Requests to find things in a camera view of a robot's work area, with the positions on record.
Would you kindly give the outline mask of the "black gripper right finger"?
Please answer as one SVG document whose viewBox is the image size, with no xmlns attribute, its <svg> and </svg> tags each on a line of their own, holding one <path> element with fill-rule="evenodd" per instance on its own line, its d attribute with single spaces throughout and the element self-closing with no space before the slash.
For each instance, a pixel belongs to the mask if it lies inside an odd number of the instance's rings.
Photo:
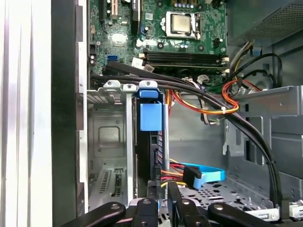
<svg viewBox="0 0 303 227">
<path fill-rule="evenodd" d="M 167 206 L 172 227 L 273 227 L 274 225 L 232 207 L 214 203 L 202 211 L 193 200 L 181 197 L 176 182 L 168 182 Z"/>
</svg>

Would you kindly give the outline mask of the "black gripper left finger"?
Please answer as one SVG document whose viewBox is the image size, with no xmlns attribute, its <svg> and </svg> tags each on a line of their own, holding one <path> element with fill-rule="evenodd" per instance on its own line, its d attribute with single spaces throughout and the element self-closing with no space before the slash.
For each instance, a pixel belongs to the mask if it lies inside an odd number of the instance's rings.
<svg viewBox="0 0 303 227">
<path fill-rule="evenodd" d="M 147 197 L 133 199 L 128 207 L 108 202 L 77 217 L 64 227 L 157 227 L 159 213 L 159 182 L 149 181 Z"/>
</svg>

